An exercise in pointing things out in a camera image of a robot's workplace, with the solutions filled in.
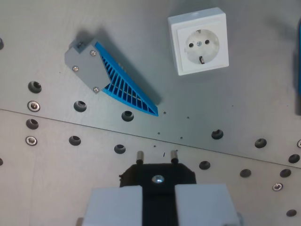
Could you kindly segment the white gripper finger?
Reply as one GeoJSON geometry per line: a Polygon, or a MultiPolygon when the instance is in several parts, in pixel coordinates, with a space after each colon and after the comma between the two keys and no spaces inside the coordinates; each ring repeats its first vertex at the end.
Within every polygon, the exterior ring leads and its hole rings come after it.
{"type": "Polygon", "coordinates": [[[176,185],[180,226],[239,226],[240,219],[225,184],[176,185]]]}
{"type": "Polygon", "coordinates": [[[143,189],[125,186],[93,189],[83,217],[84,226],[141,226],[143,189]]]}

